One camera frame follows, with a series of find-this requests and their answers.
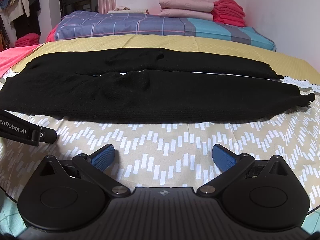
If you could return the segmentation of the black knit pants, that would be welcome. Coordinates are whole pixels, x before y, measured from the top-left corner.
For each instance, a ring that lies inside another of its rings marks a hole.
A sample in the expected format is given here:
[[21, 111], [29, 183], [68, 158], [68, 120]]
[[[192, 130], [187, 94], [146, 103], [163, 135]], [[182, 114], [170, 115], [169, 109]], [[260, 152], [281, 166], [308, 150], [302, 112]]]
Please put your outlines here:
[[120, 123], [242, 122], [308, 107], [268, 64], [162, 48], [44, 54], [1, 89], [1, 109]]

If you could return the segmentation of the yellow patterned bed sheet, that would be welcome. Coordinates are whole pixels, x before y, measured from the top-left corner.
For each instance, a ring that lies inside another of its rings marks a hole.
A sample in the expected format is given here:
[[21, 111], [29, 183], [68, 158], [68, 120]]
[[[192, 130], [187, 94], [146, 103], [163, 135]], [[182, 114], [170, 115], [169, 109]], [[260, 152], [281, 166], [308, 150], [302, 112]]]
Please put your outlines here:
[[[158, 35], [121, 35], [47, 42], [12, 68], [2, 80], [21, 72], [32, 59], [63, 51], [95, 51], [114, 48], [160, 47], [233, 55], [262, 61], [297, 85], [303, 94], [319, 92], [319, 72], [306, 61], [266, 49], [212, 38]], [[57, 120], [44, 115], [21, 118], [57, 131], [57, 142], [37, 147], [1, 140], [1, 189], [17, 199], [45, 155], [71, 159], [92, 153], [106, 144], [117, 150], [107, 173], [122, 184], [199, 187], [219, 175], [212, 148], [221, 144], [234, 153], [256, 159], [281, 155], [292, 168], [310, 198], [319, 206], [319, 100], [306, 111], [296, 110], [266, 121], [247, 124], [111, 124]]]

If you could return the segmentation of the pink bed blanket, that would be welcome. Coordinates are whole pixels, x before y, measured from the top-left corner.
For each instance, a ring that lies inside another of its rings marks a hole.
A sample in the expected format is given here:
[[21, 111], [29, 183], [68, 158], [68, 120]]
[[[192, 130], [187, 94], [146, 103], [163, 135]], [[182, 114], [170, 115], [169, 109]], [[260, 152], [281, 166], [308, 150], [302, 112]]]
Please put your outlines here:
[[15, 64], [30, 55], [33, 51], [39, 48], [41, 45], [32, 45], [25, 47], [9, 48], [1, 51], [0, 54], [0, 75], [1, 77]]

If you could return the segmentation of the red clothes pile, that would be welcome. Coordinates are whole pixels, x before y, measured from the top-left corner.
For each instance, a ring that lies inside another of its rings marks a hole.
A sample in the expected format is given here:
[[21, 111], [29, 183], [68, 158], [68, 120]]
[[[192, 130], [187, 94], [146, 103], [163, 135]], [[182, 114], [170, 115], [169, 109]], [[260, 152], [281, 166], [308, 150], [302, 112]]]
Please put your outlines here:
[[29, 33], [15, 41], [15, 47], [26, 47], [40, 44], [40, 36], [35, 33]]

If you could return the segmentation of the blue plaid folded quilt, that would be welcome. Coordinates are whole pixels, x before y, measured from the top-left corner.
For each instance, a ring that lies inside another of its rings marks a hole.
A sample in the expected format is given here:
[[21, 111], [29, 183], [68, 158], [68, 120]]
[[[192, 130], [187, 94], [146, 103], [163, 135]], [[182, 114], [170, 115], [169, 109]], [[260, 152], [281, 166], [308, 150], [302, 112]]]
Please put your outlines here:
[[99, 14], [75, 11], [64, 16], [47, 41], [110, 35], [182, 35], [238, 42], [276, 51], [276, 44], [252, 27], [236, 27], [196, 18], [170, 18], [150, 14]]

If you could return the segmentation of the hanging clothes on rack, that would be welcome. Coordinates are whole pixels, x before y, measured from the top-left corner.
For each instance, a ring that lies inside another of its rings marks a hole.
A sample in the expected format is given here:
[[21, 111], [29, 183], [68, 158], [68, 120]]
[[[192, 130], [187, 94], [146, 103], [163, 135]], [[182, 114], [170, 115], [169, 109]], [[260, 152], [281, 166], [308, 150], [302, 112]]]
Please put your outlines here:
[[1, 21], [10, 47], [29, 33], [41, 35], [40, 11], [40, 0], [1, 0]]

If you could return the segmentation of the red folded blanket stack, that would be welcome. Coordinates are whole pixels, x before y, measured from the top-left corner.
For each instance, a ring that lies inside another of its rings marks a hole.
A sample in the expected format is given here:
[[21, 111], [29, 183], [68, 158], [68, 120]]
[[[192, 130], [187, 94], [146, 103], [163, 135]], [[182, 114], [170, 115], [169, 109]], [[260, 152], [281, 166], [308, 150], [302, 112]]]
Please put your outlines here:
[[246, 14], [243, 8], [234, 0], [218, 0], [212, 10], [213, 21], [222, 24], [245, 27]]

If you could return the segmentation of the pink folded blanket lower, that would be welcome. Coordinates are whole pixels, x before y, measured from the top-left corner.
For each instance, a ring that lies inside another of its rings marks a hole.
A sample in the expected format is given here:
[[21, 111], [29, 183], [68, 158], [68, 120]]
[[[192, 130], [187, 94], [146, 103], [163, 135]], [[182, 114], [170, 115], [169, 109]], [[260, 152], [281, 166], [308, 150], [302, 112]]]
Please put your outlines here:
[[210, 12], [201, 12], [184, 9], [162, 9], [159, 17], [171, 18], [196, 18], [201, 20], [213, 21], [213, 15]]

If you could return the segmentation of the pink folded blanket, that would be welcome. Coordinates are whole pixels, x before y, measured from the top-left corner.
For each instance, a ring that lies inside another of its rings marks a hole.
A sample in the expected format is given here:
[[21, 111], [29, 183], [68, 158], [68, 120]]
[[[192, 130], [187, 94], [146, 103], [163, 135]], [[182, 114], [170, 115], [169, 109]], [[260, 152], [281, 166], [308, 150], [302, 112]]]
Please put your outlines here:
[[184, 9], [201, 12], [211, 12], [214, 3], [205, 0], [159, 0], [161, 9]]
[[159, 17], [171, 18], [196, 18], [201, 20], [213, 21], [213, 15], [210, 12], [201, 12], [184, 9], [162, 9]]

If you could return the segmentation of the pink folded blanket upper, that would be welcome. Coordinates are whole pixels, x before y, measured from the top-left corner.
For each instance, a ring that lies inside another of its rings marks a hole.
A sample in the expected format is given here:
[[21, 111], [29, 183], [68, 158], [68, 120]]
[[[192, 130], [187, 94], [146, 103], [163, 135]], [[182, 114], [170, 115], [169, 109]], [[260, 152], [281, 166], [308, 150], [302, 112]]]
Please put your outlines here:
[[205, 0], [159, 0], [161, 9], [184, 9], [201, 12], [211, 12], [214, 3]]

